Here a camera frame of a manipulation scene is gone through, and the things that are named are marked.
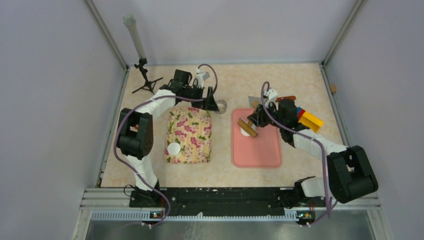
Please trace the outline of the wooden rolling pin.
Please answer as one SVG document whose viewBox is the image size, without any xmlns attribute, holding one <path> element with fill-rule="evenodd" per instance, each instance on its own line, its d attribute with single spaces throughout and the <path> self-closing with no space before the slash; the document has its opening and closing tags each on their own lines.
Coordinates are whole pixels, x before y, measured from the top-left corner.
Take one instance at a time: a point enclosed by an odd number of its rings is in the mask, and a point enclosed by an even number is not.
<svg viewBox="0 0 424 240">
<path fill-rule="evenodd" d="M 256 138 L 259 135 L 259 132 L 256 130 L 256 126 L 248 120 L 248 116 L 253 113 L 253 111 L 258 107 L 259 101 L 254 100 L 252 102 L 252 111 L 246 115 L 246 117 L 240 117 L 237 121 L 237 124 L 240 128 L 244 129 L 250 134 L 249 137 Z"/>
</svg>

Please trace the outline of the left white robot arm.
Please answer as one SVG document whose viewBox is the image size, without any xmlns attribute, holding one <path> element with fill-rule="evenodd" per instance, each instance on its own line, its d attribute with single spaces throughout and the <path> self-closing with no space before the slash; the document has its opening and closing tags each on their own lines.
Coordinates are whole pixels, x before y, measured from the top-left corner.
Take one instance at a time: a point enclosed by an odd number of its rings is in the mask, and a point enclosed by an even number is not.
<svg viewBox="0 0 424 240">
<path fill-rule="evenodd" d="M 180 102 L 190 102 L 195 109 L 218 112 L 220 109 L 214 99 L 217 86 L 204 86 L 209 77 L 209 72 L 199 67 L 195 75 L 177 69 L 173 78 L 151 98 L 133 109 L 124 108 L 120 112 L 113 151 L 120 150 L 125 156 L 126 159 L 117 157 L 117 160 L 133 171 L 135 191 L 149 207 L 156 206 L 161 198 L 150 157 L 154 145 L 154 120 Z"/>
</svg>

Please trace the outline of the pink silicone mat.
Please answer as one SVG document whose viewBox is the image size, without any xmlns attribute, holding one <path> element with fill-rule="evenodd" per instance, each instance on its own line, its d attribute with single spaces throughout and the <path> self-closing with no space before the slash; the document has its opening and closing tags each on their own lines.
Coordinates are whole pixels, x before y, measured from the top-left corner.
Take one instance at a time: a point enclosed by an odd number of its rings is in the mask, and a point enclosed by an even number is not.
<svg viewBox="0 0 424 240">
<path fill-rule="evenodd" d="M 246 120 L 253 113 L 252 108 L 237 108 L 231 116 L 232 162 L 239 168 L 278 168 L 282 162 L 279 129 L 268 125 L 257 129 L 253 138 L 243 134 L 238 120 Z"/>
</svg>

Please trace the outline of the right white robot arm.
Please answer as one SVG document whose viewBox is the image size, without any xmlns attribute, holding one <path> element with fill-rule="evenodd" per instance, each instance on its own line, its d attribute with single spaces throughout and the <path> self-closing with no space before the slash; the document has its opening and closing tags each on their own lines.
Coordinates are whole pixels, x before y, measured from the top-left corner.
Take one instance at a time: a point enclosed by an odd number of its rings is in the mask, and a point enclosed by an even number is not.
<svg viewBox="0 0 424 240">
<path fill-rule="evenodd" d="M 281 139 L 293 148 L 321 160 L 322 177 L 310 176 L 295 182 L 293 200 L 307 206 L 314 197 L 335 199 L 342 204 L 375 193 L 379 183 L 365 149 L 332 142 L 317 133 L 322 121 L 293 99 L 282 98 L 267 106 L 255 97 L 250 101 L 253 112 L 247 117 L 248 133 L 255 137 L 257 128 L 273 126 Z"/>
</svg>

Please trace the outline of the white dough ball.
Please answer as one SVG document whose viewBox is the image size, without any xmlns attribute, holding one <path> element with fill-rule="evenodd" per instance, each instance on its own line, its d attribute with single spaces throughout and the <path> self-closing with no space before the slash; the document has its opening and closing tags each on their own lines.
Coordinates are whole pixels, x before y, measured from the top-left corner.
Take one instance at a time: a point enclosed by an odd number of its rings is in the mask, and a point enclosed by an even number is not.
<svg viewBox="0 0 424 240">
<path fill-rule="evenodd" d="M 245 137 L 250 137 L 251 135 L 248 133 L 248 132 L 246 132 L 243 128 L 240 128 L 240 133 L 243 135 L 243 136 L 245 136 Z"/>
</svg>

